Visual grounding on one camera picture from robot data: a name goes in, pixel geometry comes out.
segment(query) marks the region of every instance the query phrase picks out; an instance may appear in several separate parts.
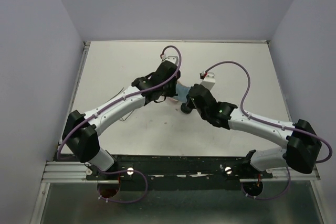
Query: metal frame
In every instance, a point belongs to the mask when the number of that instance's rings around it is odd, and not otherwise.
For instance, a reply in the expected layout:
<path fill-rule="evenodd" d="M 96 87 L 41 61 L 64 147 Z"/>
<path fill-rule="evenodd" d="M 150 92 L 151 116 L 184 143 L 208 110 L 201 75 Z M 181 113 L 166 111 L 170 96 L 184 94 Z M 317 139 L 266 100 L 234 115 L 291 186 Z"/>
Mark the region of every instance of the metal frame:
<path fill-rule="evenodd" d="M 267 44 L 266 40 L 117 40 L 117 41 L 166 41 L 166 42 L 213 42 L 213 43 L 250 43 L 250 44 Z M 71 102 L 68 108 L 68 113 L 70 113 L 72 106 L 74 104 L 74 100 L 76 97 L 76 93 L 78 90 L 79 82 L 81 79 L 81 75 L 84 69 L 84 65 L 86 62 L 86 58 L 88 55 L 88 51 L 90 48 L 91 42 L 84 41 L 84 49 L 82 54 L 82 59 L 80 62 L 76 83 L 73 89 L 73 93 L 71 96 Z M 288 110 L 286 97 L 282 91 L 280 86 L 280 90 L 283 96 L 283 100 L 285 102 L 286 110 L 291 120 L 291 115 Z M 45 208 L 45 204 L 47 201 L 47 196 L 51 183 L 96 183 L 97 181 L 87 181 L 86 180 L 86 170 L 84 164 L 78 162 L 47 162 L 46 167 L 43 173 L 43 177 L 41 179 L 41 186 L 39 189 L 39 193 L 37 196 L 37 200 L 35 203 L 34 211 L 30 220 L 30 224 L 40 223 L 42 221 L 43 212 Z M 326 204 L 326 200 L 324 197 L 324 193 L 320 184 L 320 175 L 318 173 L 317 168 L 315 167 L 310 176 L 302 176 L 302 174 L 290 169 L 292 180 L 310 180 L 311 186 L 313 189 L 313 193 L 315 195 L 315 199 L 317 201 L 317 208 L 320 211 L 320 215 L 322 217 L 322 221 L 324 223 L 331 223 L 331 215 L 329 208 Z M 274 177 L 272 179 L 263 179 L 263 181 L 284 181 L 288 179 L 287 171 L 285 168 L 276 168 L 272 171 Z M 256 181 L 256 179 L 241 179 L 241 182 L 252 182 Z M 99 181 L 100 183 L 118 183 L 116 180 L 103 180 Z"/>
<path fill-rule="evenodd" d="M 97 183 L 96 180 L 86 180 L 86 170 L 88 168 L 85 164 L 79 162 L 47 162 L 43 176 L 42 183 Z M 288 174 L 285 168 L 276 168 L 270 171 L 273 173 L 273 178 L 264 178 L 264 182 L 287 181 Z M 290 169 L 291 180 L 319 180 L 320 176 L 315 168 L 313 172 L 307 176 Z M 240 182 L 256 182 L 257 179 L 241 179 Z M 100 180 L 99 183 L 117 184 L 117 180 Z"/>
<path fill-rule="evenodd" d="M 33 215 L 30 224 L 41 223 L 44 207 L 46 205 L 50 183 L 41 183 L 40 190 L 37 195 Z"/>

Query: small object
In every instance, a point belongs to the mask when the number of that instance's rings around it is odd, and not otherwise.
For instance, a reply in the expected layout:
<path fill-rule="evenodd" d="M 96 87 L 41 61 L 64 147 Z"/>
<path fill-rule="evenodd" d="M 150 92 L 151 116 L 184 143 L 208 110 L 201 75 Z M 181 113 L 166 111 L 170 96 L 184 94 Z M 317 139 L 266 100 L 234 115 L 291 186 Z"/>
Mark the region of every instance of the small object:
<path fill-rule="evenodd" d="M 257 185 L 256 182 L 246 182 L 243 183 L 243 189 L 246 192 L 247 195 L 250 196 L 258 196 L 259 194 L 261 194 L 263 191 L 263 183 L 260 182 L 259 186 Z"/>
<path fill-rule="evenodd" d="M 200 75 L 200 79 L 203 80 L 206 77 L 207 72 L 203 71 L 202 73 L 199 73 L 199 75 Z"/>
<path fill-rule="evenodd" d="M 227 175 L 230 175 L 232 173 L 232 169 L 229 166 L 226 166 L 224 171 Z"/>
<path fill-rule="evenodd" d="M 181 111 L 184 114 L 190 114 L 193 111 L 193 109 L 189 108 L 186 103 L 182 103 L 181 104 Z"/>
<path fill-rule="evenodd" d="M 90 176 L 92 174 L 92 170 L 87 168 L 85 174 Z"/>
<path fill-rule="evenodd" d="M 185 85 L 182 85 L 181 83 L 176 84 L 176 95 L 173 97 L 176 101 L 180 101 L 182 103 L 187 103 L 188 99 L 187 96 L 189 94 L 191 87 L 187 87 Z"/>
<path fill-rule="evenodd" d="M 167 58 L 167 55 L 166 54 L 161 54 L 160 58 L 161 58 L 161 60 L 165 60 Z"/>
<path fill-rule="evenodd" d="M 258 182 L 257 182 L 257 187 L 260 186 L 260 183 L 261 183 L 261 174 L 259 173 L 258 174 Z"/>
<path fill-rule="evenodd" d="M 134 169 L 132 167 L 128 168 L 127 170 L 129 170 L 129 172 L 127 172 L 128 175 L 130 175 L 130 176 L 133 175 Z"/>

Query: white plastic housing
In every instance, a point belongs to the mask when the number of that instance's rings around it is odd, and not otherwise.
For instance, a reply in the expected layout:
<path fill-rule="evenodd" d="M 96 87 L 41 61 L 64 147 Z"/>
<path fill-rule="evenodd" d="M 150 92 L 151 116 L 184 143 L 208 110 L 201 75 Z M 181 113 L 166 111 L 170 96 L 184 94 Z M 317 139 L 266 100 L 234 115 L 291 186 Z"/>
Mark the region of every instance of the white plastic housing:
<path fill-rule="evenodd" d="M 266 118 L 264 116 L 252 114 L 256 118 L 260 118 L 262 120 L 276 123 L 283 126 L 293 127 L 293 123 L 291 122 L 282 122 L 273 120 L 270 118 Z M 253 134 L 255 136 L 262 137 L 266 140 L 269 140 L 280 147 L 286 149 L 288 141 L 286 140 L 287 136 L 292 134 L 290 130 L 282 130 L 281 128 L 269 126 L 263 123 L 259 123 L 254 121 L 253 119 L 248 119 L 240 108 L 234 109 L 231 113 L 231 120 L 228 121 L 229 127 L 232 130 L 236 131 L 244 131 L 246 133 Z"/>
<path fill-rule="evenodd" d="M 107 151 L 100 148 L 96 156 L 89 160 L 89 163 L 105 172 L 114 164 L 114 159 Z"/>
<path fill-rule="evenodd" d="M 105 104 L 85 112 L 85 118 L 92 116 L 93 114 L 97 113 L 99 110 L 104 108 L 106 105 L 110 104 L 111 102 L 122 98 L 125 95 L 138 92 L 139 89 L 136 87 L 129 86 L 126 90 L 124 90 L 121 94 L 117 95 L 115 98 L 111 99 L 110 101 L 106 102 Z M 124 101 L 118 102 L 117 104 L 113 105 L 112 107 L 108 108 L 97 118 L 90 120 L 91 125 L 96 126 L 96 131 L 98 136 L 100 136 L 104 130 L 106 130 L 112 123 L 123 117 L 124 115 L 132 112 L 133 110 L 139 109 L 143 107 L 145 104 L 145 97 L 141 94 L 137 94 L 135 96 L 126 98 Z"/>
<path fill-rule="evenodd" d="M 286 167 L 286 160 L 282 157 L 284 153 L 286 153 L 286 150 L 281 147 L 266 151 L 256 151 L 251 158 L 250 164 L 258 171 Z"/>
<path fill-rule="evenodd" d="M 209 72 L 206 77 L 200 82 L 200 85 L 211 90 L 212 87 L 216 84 L 215 74 Z"/>

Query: white wall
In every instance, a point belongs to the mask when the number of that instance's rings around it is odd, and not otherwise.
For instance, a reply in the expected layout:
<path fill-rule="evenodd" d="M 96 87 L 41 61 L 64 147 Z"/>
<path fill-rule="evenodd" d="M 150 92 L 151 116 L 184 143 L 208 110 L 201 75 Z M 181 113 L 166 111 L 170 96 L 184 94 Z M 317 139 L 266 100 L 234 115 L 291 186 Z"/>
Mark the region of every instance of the white wall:
<path fill-rule="evenodd" d="M 28 223 L 82 41 L 61 0 L 0 0 L 0 223 Z"/>
<path fill-rule="evenodd" d="M 294 0 L 270 43 L 292 117 L 308 120 L 336 149 L 336 0 Z M 325 156 L 326 148 L 320 157 Z M 336 219 L 336 157 L 318 165 Z"/>
<path fill-rule="evenodd" d="M 270 39 L 293 0 L 62 0 L 84 40 Z"/>

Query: black joint motor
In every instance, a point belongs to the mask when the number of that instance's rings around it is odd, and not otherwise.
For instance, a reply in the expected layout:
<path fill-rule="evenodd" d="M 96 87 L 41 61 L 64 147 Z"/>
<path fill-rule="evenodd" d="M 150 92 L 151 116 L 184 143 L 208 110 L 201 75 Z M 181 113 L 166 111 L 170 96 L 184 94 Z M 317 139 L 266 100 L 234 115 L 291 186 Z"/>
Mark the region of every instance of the black joint motor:
<path fill-rule="evenodd" d="M 300 119 L 295 124 L 295 128 L 316 135 L 307 121 Z M 287 137 L 287 140 L 287 151 L 283 158 L 288 166 L 300 173 L 310 174 L 321 150 L 321 142 L 315 137 L 296 131 L 293 131 L 292 135 Z"/>
<path fill-rule="evenodd" d="M 157 70 L 153 73 L 145 77 L 136 78 L 132 82 L 133 87 L 137 87 L 139 90 L 144 90 L 148 88 L 152 88 L 160 83 L 166 81 L 171 77 L 177 69 L 177 65 L 170 61 L 163 61 Z M 145 105 L 158 100 L 161 96 L 164 97 L 174 97 L 176 96 L 176 84 L 177 80 L 180 78 L 180 71 L 177 72 L 177 75 L 174 76 L 168 83 L 165 85 L 148 92 L 142 93 L 144 97 L 146 97 Z"/>
<path fill-rule="evenodd" d="M 232 111 L 238 108 L 237 105 L 217 102 L 209 89 L 201 84 L 195 84 L 191 87 L 189 97 L 203 120 L 215 127 L 230 129 L 228 120 L 231 119 Z"/>
<path fill-rule="evenodd" d="M 71 112 L 68 116 L 62 139 L 64 140 L 70 131 L 84 120 L 84 116 L 77 110 Z M 100 149 L 95 126 L 89 123 L 84 124 L 71 135 L 66 145 L 81 163 L 91 160 Z"/>

